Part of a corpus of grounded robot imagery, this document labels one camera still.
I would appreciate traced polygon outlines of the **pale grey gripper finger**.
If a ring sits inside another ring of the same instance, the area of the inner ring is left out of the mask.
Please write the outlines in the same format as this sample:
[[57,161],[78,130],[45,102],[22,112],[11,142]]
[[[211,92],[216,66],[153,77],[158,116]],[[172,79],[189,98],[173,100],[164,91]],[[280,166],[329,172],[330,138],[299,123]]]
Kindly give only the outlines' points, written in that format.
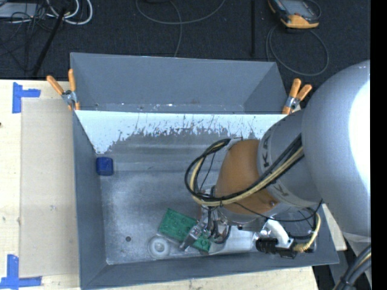
[[193,245],[198,240],[200,235],[201,228],[197,225],[193,226],[181,243],[180,250],[186,250],[189,246]]

